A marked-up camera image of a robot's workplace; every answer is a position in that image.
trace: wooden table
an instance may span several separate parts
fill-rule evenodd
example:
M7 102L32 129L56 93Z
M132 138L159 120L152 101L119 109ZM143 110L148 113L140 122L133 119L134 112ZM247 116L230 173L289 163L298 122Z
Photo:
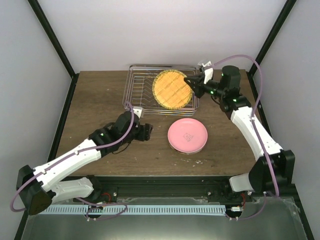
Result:
M254 97L244 70L241 71L241 76L241 92L253 104ZM127 71L80 73L57 156L77 146L95 129L114 122L124 112L122 100L126 78ZM171 115L145 115L140 122L154 126L149 141L133 141L122 153L109 154L82 167L73 175L237 175L248 172L254 165L254 155L245 138L209 95L200 99L199 108L193 116L208 131L208 141L201 152L181 154L169 146L168 129L180 118Z

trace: pink plate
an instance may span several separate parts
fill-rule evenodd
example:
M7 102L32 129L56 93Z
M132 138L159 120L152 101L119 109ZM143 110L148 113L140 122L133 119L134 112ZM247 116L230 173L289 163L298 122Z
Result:
M206 144L208 132L206 127L193 118L182 118L175 121L169 128L170 145L179 152L194 154Z

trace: metal cooling rack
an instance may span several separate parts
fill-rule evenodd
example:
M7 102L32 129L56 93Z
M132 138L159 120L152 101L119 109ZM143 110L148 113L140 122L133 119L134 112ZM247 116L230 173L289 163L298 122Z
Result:
M199 99L192 93L191 101L179 110L169 110L159 105L156 101L152 85L156 76L163 70L176 69L187 76L198 74L195 66L190 65L131 65L126 78L123 94L123 105L131 102L134 107L143 107L145 114L192 116L199 107Z

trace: purple cable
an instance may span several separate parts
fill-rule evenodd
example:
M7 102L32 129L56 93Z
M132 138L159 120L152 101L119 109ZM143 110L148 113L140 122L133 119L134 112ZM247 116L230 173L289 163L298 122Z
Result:
M275 195L277 197L279 197L279 187L278 187L278 184L277 184L277 179L276 179L276 175L275 175L275 172L274 172L274 169L272 167L272 163L271 163L271 160L270 160L270 157L269 157L269 154L267 152L267 149L264 145L264 142L262 141L261 139L261 136L258 132L258 129L257 129L257 126L256 126L256 123L255 123L255 120L254 120L254 116L255 116L255 112L257 110L257 107L258 107L258 104L260 102L260 98L261 98L261 95L262 95L262 86L263 86L263 75L262 75L262 70L259 66L259 64L256 62L256 60L254 58L252 58L251 56L248 56L248 55L242 55L242 54L239 54L239 55L234 55L234 56L230 56L230 57L227 57L225 59L222 59L221 61L218 61L216 63L213 64L212 67L216 66L216 65L219 65L219 64L222 64L224 63L225 61L228 61L230 59L234 59L234 58L246 58L246 59L249 59L251 60L257 67L258 71L259 71L259 74L260 74L260 89L259 89L259 94L258 94L258 97L256 98L256 101L255 101L255 104L252 108L252 113L251 113L251 118L253 119L251 122L252 122L252 126L253 126L253 129L255 131L255 134L259 140L259 143L262 147L262 150L264 152L264 156L265 156L265 159L268 163L268 167L269 167L269 170L270 170L270 175L271 175L271 178L272 178L272 182L273 182L273 186L274 186L274 190L275 190Z
M14 203L16 198L18 197L19 193L21 193L21 191L28 185L30 184L33 180L35 180L37 177L39 177L40 175L42 175L42 172L39 172L38 174L34 175L33 177L31 177L28 181L26 181L24 184L22 184L22 186L15 192L11 202L10 202L10 209L12 212L14 213L18 213L18 212L23 212L24 210L26 210L26 208L21 208L21 209L15 209L14 208Z
M263 193L263 196L264 196L263 205L262 205L262 207L260 208L260 210L257 211L255 214L253 214L253 215L251 215L251 216L243 217L243 218L238 218L238 219L232 218L232 217L228 216L227 214L225 214L225 216L226 216L228 219L235 219L235 220L237 220L237 221L240 221L240 220L248 220L248 219L252 219L252 218L256 217L257 215L259 215L260 213L262 213L262 211L265 209L265 206L266 206L266 204L267 204L267 196L266 196L266 194Z
M122 137L120 137L118 140L112 142L112 143L108 143L105 145L101 145L101 146L92 146L92 147L87 147L84 149L81 149L78 151L78 153L82 153L88 150L93 150L93 149L103 149L103 148L108 148L108 147L112 147L113 145L116 145L118 143L120 143L123 139L125 139L125 137L129 134L129 132L131 131L132 126L134 125L134 119L135 119L135 113L134 113L134 108L132 106L132 104L128 101L125 102L125 105L128 105L131 111L131 120L130 120L130 124L128 129L126 130L126 132L124 133L124 135ZM61 162L67 160L68 158L72 157L73 155L75 155L75 153L70 153L69 155L61 158L59 161L55 162L54 164L52 164L51 166L45 168L45 171L49 171L50 169L52 169L53 167L57 166L58 164L60 164ZM21 191L28 185L30 184L33 180L35 180L36 178L38 178L39 176L41 176L43 174L43 172L39 172L38 174L36 174L35 176L31 177L28 181L26 181L14 194L11 202L10 202L10 209L12 212L18 213L18 212L23 212L26 210L26 208L21 208L21 209L15 209L14 208L14 203L16 198L18 197L19 193L21 193Z
M124 204L124 203L106 203L106 204L96 204L96 203L91 203L91 202L88 202L86 200L83 200L82 198L80 197L76 197L76 199L78 199L79 201L83 202L84 204L88 204L88 205L92 205L92 206L96 206L94 208L91 208L91 209L88 209L88 211L86 212L85 216L86 218L88 219L89 218L89 213L95 209L99 209L98 207L109 207L109 206L117 206L117 205L122 205L124 206L124 209L120 212L118 212L117 214L115 215L112 215L112 216L108 216L108 217L104 217L104 218L96 218L96 221L103 221L103 220L108 220L108 219L113 219L113 218L116 218L118 217L119 215L123 214L125 211L128 210L128 205L127 204Z

